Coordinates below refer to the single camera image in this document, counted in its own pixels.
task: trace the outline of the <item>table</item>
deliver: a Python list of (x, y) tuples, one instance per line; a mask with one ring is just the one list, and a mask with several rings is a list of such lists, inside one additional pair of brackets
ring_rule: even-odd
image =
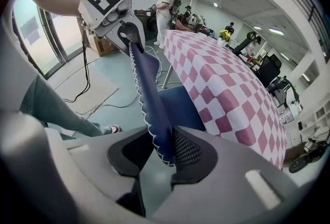
[(258, 60), (254, 59), (254, 58), (251, 59), (251, 63), (252, 63), (253, 65), (261, 66), (261, 63), (260, 63)]
[(252, 71), (216, 40), (167, 30), (164, 55), (208, 133), (244, 144), (281, 168), (286, 133), (271, 95)]

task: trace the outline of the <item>sneaker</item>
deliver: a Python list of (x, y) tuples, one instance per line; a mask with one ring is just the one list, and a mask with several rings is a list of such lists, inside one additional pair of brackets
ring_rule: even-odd
[(109, 125), (111, 133), (120, 132), (120, 127), (118, 125)]

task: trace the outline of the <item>jeans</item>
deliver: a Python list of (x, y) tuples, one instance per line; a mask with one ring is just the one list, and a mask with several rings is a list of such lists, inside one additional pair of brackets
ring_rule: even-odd
[(37, 118), (42, 123), (52, 123), (91, 137), (111, 133), (109, 127), (102, 127), (75, 114), (40, 75), (34, 79), (25, 94), (21, 112)]

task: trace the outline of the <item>white pants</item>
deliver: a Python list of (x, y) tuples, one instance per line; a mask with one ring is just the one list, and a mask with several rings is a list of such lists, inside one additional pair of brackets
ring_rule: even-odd
[(157, 42), (160, 45), (163, 45), (165, 39), (165, 31), (168, 28), (168, 24), (171, 19), (170, 11), (157, 10), (156, 19), (157, 19), (157, 29), (158, 29)]

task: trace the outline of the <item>black chair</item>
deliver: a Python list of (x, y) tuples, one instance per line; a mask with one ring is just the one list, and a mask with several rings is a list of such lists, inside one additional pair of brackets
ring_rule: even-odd
[(282, 66), (282, 62), (280, 61), (280, 59), (278, 59), (278, 57), (276, 55), (271, 55), (270, 60), (274, 62), (274, 64), (278, 67), (281, 68)]
[(265, 56), (261, 67), (258, 70), (253, 71), (265, 88), (267, 88), (270, 82), (281, 73), (279, 70), (282, 65), (281, 61), (275, 55), (272, 55), (271, 57)]

